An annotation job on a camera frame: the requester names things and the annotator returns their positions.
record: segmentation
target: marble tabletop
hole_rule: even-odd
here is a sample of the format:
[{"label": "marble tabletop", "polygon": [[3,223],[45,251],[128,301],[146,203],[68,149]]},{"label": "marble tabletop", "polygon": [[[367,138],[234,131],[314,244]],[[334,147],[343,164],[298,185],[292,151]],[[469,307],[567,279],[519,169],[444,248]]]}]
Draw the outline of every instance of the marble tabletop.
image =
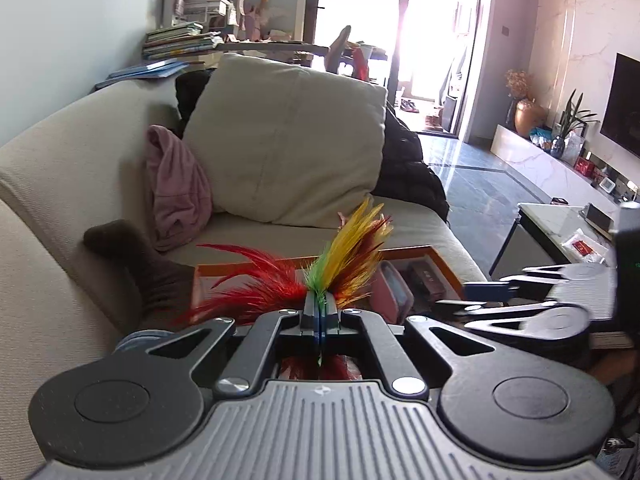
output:
[{"label": "marble tabletop", "polygon": [[615,255],[611,242],[596,232],[578,214],[582,209],[580,206],[519,203],[518,208],[540,228],[569,261],[573,263],[580,262],[573,254],[562,247],[562,244],[571,238],[577,229],[582,229],[582,232],[589,238],[596,240],[600,245],[609,249],[606,254],[607,265],[615,265]]}]

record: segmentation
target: television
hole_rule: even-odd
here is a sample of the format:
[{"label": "television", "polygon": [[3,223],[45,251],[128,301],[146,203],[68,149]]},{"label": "television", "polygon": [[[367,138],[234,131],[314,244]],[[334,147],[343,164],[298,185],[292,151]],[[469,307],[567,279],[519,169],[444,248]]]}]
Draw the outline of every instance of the television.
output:
[{"label": "television", "polygon": [[640,61],[618,54],[600,133],[640,156]]}]

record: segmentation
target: blue book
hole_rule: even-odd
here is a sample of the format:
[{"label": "blue book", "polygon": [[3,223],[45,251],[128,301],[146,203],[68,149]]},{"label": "blue book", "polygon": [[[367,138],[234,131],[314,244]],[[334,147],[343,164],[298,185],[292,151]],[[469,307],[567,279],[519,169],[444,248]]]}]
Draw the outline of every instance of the blue book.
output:
[{"label": "blue book", "polygon": [[119,77],[111,77],[109,79],[105,79],[102,82],[99,82],[94,86],[94,88],[96,90],[99,90],[100,88],[104,88],[105,86],[112,85],[119,81],[127,81],[129,79],[159,79],[159,78],[169,77],[175,74],[176,72],[180,72],[180,70],[182,70],[187,66],[189,66],[189,63],[184,63],[181,61],[173,62],[171,64],[161,66],[159,68],[147,70],[146,72],[143,72],[143,73],[125,74]]},{"label": "blue book", "polygon": [[123,68],[122,70],[116,70],[116,72],[110,73],[107,76],[107,79],[111,79],[113,77],[120,77],[123,75],[129,75],[129,74],[143,74],[145,72],[149,72],[150,70],[156,70],[158,68],[162,68],[163,66],[166,66],[171,63],[175,63],[177,61],[178,60],[175,59],[174,57],[172,59],[164,59],[162,61],[156,61],[155,63],[129,66],[129,67]]}]

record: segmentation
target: dark vase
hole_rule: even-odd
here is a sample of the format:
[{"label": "dark vase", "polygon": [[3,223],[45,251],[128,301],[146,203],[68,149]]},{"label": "dark vase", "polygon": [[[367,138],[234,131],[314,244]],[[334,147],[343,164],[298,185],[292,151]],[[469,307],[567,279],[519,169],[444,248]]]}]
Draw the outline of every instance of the dark vase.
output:
[{"label": "dark vase", "polygon": [[549,155],[555,158],[560,158],[563,153],[564,153],[564,139],[558,136],[551,143],[551,151],[549,152]]},{"label": "dark vase", "polygon": [[511,104],[509,105],[509,111],[507,112],[507,120],[505,126],[512,132],[516,131],[516,110],[520,99],[517,97],[511,98]]}]

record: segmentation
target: black puffer jacket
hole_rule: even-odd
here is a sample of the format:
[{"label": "black puffer jacket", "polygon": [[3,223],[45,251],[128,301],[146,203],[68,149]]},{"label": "black puffer jacket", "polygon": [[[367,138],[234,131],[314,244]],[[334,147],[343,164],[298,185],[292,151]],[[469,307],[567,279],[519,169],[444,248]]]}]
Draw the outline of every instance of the black puffer jacket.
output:
[{"label": "black puffer jacket", "polygon": [[382,166],[373,194],[427,206],[447,221],[447,196],[440,178],[422,161],[418,134],[409,130],[388,104]]},{"label": "black puffer jacket", "polygon": [[[187,72],[175,80],[178,111],[182,118],[175,134],[180,138],[211,72]],[[382,166],[373,194],[427,206],[447,221],[449,203],[439,177],[422,161],[420,139],[396,117],[389,105],[386,106]]]}]

